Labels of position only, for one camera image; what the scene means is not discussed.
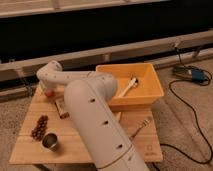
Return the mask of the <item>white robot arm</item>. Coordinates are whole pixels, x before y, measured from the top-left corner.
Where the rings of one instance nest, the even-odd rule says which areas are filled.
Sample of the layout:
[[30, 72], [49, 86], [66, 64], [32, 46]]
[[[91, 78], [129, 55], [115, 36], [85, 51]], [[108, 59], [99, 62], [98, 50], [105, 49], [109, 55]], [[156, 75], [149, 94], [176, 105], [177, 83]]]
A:
[[112, 74], [64, 71], [51, 61], [36, 75], [47, 89], [65, 86], [65, 106], [98, 171], [149, 171], [107, 104], [117, 91]]

